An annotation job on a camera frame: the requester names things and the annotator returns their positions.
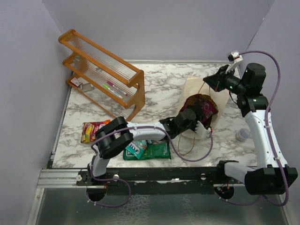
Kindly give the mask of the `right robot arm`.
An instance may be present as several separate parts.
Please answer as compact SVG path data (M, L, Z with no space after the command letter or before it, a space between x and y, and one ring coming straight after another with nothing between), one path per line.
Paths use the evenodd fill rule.
M237 96L237 106L245 119L255 145L257 168L250 168L233 160L220 161L216 180L226 183L231 178L243 183L251 195L282 195L297 179L296 168L283 157L275 132L267 98L261 94L266 78L265 67L249 63L242 78L228 72L229 65L221 67L203 81L215 92L228 90Z

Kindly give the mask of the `teal snack bag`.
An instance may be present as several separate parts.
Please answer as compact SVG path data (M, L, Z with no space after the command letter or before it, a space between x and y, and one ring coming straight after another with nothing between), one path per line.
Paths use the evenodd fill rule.
M147 141L131 142L123 151L124 160L143 160L146 153Z

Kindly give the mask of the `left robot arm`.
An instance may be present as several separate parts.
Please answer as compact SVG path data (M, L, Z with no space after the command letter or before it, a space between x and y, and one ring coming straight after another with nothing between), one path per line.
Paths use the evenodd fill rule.
M200 138L211 137L212 133L212 128L205 128L191 108L151 124L127 122L124 117L117 117L95 133L95 142L91 146L95 153L89 164L87 179L93 185L100 184L110 159L133 141L170 141L187 130Z

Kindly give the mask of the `green chips bag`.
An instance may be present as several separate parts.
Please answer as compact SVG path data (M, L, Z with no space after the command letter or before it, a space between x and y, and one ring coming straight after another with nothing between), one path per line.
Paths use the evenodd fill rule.
M171 159L169 142L147 141L147 147L139 160Z

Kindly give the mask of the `beige paper bag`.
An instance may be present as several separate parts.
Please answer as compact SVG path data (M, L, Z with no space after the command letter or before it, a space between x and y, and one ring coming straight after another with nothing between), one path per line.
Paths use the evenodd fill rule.
M193 140L208 138L209 132L216 128L228 99L228 91L215 92L202 78L189 75L181 91L177 113L191 109L197 122L181 136Z

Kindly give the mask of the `purple snack bag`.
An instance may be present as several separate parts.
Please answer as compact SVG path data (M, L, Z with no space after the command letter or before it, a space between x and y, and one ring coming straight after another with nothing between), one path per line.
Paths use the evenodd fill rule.
M209 95L195 94L189 96L183 107L180 109L180 112L184 111L188 105L194 105L196 103L200 103L202 105L202 109L206 114L204 121L207 122L210 127L213 115L217 115L218 113L218 106Z

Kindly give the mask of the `orange red snack bag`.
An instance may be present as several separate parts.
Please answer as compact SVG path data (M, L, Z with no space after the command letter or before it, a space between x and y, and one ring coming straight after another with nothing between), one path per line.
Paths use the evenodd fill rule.
M81 136L81 143L92 143L96 139L96 132L111 120L85 122L83 123L83 130Z

